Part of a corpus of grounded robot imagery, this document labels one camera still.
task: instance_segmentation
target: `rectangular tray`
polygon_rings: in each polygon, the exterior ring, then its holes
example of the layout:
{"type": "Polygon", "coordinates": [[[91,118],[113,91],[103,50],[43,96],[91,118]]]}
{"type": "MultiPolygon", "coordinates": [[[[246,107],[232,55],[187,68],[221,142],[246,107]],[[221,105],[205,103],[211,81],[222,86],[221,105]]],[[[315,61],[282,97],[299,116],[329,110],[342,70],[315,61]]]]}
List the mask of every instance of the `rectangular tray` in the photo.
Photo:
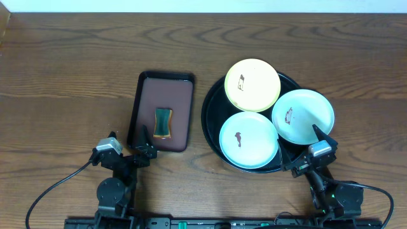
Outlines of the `rectangular tray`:
{"type": "Polygon", "coordinates": [[[191,73],[167,73],[167,72],[160,72],[160,71],[144,71],[140,73],[139,80],[137,82],[137,89],[135,92],[135,99],[132,111],[132,117],[130,120],[130,126],[128,128],[128,135],[127,135],[127,144],[130,149],[135,149],[136,139],[135,138],[135,130],[136,130],[136,122],[137,122],[137,115],[139,113],[139,106],[141,101],[141,92],[144,85],[144,80],[147,78],[157,78],[157,79],[165,79],[165,80],[183,80],[183,81],[190,81],[192,82],[192,98],[191,98],[191,107],[190,107],[190,115],[188,117],[188,133],[187,133],[187,140],[185,144],[185,148],[180,151],[173,152],[182,152],[186,149],[188,145],[188,137],[190,131],[190,121],[191,121],[191,110],[193,104],[193,91],[195,89],[195,77],[191,73]]]}

